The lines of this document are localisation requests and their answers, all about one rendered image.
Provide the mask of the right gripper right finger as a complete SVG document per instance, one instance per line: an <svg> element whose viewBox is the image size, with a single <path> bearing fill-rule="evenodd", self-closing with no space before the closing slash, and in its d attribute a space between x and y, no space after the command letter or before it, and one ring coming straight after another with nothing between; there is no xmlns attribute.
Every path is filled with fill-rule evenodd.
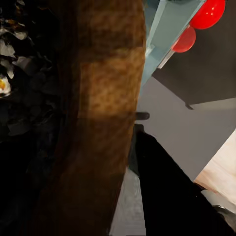
<svg viewBox="0 0 236 236"><path fill-rule="evenodd" d="M147 236L236 236L157 140L137 131Z"/></svg>

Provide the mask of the popcorn bag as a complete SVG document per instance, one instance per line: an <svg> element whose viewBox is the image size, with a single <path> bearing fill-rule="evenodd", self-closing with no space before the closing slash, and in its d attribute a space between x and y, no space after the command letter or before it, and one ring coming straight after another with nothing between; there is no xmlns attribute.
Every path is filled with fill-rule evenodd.
<svg viewBox="0 0 236 236"><path fill-rule="evenodd" d="M0 0L9 14L16 0ZM52 169L43 185L32 173L13 199L26 204L0 236L109 236L125 176L146 59L142 0L22 0L51 20L42 32L61 60L66 115ZM40 31L41 32L41 31ZM18 40L16 49L32 49ZM55 69L47 76L56 75ZM50 117L53 111L46 114Z"/></svg>

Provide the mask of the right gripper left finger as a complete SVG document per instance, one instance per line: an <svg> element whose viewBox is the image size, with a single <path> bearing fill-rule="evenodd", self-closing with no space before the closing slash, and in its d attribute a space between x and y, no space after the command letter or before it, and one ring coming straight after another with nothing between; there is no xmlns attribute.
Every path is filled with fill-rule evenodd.
<svg viewBox="0 0 236 236"><path fill-rule="evenodd" d="M21 179L37 154L34 131L10 137L0 143L0 219L15 195Z"/></svg>

